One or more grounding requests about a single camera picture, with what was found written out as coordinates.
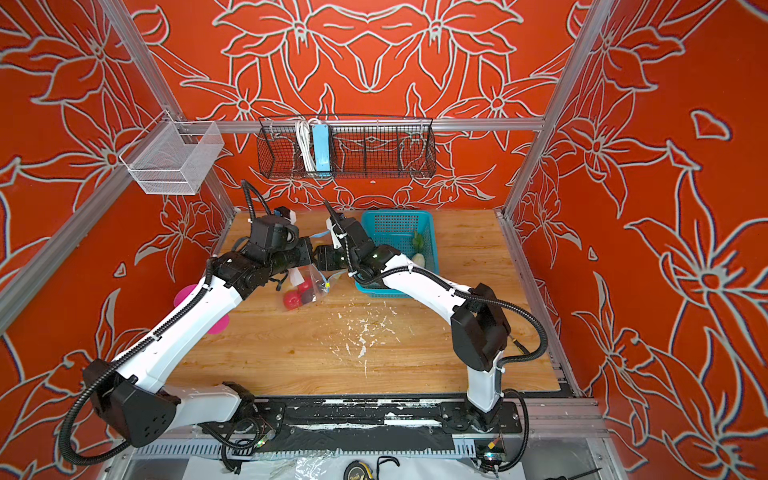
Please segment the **clear zip top bag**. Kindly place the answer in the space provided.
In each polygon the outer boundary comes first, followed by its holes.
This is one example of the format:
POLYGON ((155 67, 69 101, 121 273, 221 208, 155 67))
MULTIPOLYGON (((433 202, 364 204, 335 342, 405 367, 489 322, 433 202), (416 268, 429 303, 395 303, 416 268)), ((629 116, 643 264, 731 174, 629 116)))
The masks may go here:
POLYGON ((281 269, 276 273, 282 305, 297 310, 322 300, 341 273, 340 244, 331 232, 330 222, 320 232, 301 235, 296 225, 287 230, 286 247, 281 254, 281 269))

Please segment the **dark red apple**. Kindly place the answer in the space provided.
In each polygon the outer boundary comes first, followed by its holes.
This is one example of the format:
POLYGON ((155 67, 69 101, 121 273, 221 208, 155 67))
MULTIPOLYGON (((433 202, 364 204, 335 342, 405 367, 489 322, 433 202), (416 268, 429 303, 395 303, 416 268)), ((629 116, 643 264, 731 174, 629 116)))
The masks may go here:
POLYGON ((295 310, 303 305, 302 295, 297 290, 288 291, 283 296, 283 305, 287 310, 295 310))

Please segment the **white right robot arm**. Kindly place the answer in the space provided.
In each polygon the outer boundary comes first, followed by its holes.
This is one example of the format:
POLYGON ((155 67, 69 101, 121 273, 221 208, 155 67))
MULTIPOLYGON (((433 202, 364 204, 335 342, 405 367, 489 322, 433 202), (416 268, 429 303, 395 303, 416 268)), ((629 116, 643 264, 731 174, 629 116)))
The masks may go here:
POLYGON ((327 229, 333 243, 315 249, 317 268, 345 269, 359 286, 397 290, 445 320, 451 327, 453 351, 467 367, 468 422, 479 431, 495 427, 504 397, 504 367, 536 360, 547 352, 548 337, 541 322, 529 311, 497 298, 483 283, 469 287, 449 281, 419 266, 397 248, 375 243, 355 218, 330 210, 327 229), (538 335, 534 350, 504 354, 511 334, 505 311, 534 328, 538 335))

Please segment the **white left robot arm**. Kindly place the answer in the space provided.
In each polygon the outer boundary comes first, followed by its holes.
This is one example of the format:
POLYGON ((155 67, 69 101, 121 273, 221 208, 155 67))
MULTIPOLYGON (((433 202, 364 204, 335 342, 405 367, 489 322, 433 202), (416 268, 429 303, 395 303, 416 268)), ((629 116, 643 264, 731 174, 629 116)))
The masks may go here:
POLYGON ((233 433, 254 432, 258 425, 254 397, 247 389, 233 382, 203 390, 166 384, 191 349, 256 289, 310 264, 311 241, 300 235, 294 212, 281 207, 262 216, 251 214, 249 220, 249 236, 209 258, 191 294, 157 326, 112 360, 97 359, 85 368, 85 388, 65 415, 57 438, 66 462, 96 465, 130 446, 146 446, 168 430, 193 425, 226 448, 254 447, 253 442, 231 439, 233 433), (72 433, 85 406, 117 431, 122 443, 97 455, 77 452, 72 433))

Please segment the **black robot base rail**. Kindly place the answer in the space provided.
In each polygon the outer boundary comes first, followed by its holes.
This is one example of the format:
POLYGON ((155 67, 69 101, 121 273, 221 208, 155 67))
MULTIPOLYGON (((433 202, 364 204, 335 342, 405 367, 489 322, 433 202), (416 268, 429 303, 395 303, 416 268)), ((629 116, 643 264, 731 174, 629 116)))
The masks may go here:
POLYGON ((491 412, 462 394, 269 397, 245 400, 229 420, 200 429, 231 458, 260 454, 415 454, 473 458, 518 445, 513 401, 491 412))

